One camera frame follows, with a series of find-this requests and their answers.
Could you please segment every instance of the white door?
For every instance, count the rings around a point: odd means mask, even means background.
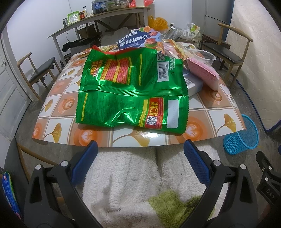
[[[31,100],[15,78],[0,42],[0,167],[4,167],[8,145]]]

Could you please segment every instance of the orange plastic bag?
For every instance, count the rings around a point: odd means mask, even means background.
[[[149,16],[148,26],[153,28],[155,31],[163,31],[168,29],[168,22],[162,17],[157,17],[154,19],[152,16]]]
[[[153,0],[144,0],[144,6],[149,6],[150,4],[153,3]],[[132,7],[136,7],[136,1],[133,0],[131,3],[130,3],[130,8]]]

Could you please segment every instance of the barcode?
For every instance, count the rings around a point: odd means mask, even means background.
[[[147,118],[146,124],[156,125],[156,122],[157,122],[157,117],[156,116],[149,116]]]
[[[189,81],[187,78],[185,78],[185,82],[187,85],[191,85],[193,82]]]
[[[157,61],[165,61],[166,57],[161,52],[157,52]]]
[[[157,62],[158,79],[157,82],[169,81],[169,64],[170,62]]]

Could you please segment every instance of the metal screw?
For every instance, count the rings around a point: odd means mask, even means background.
[[[240,165],[240,168],[241,168],[241,169],[246,169],[247,166],[245,166],[244,164],[241,164],[241,165]]]
[[[221,162],[219,160],[214,160],[214,165],[215,166],[220,166],[221,165]]]
[[[41,169],[41,165],[40,164],[36,165],[35,169],[37,169],[37,170]]]
[[[68,161],[62,161],[62,162],[61,162],[61,166],[65,167],[65,166],[67,166],[67,165],[68,165]]]

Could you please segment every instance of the blue gripper pad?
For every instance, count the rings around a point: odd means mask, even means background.
[[[210,183],[210,170],[198,154],[198,149],[190,141],[186,140],[183,145],[184,154],[195,172],[199,182],[206,185]]]
[[[87,146],[86,151],[81,156],[80,160],[76,163],[72,169],[71,184],[76,186],[85,178],[89,168],[91,167],[94,159],[98,154],[98,144],[95,141],[91,141]]]

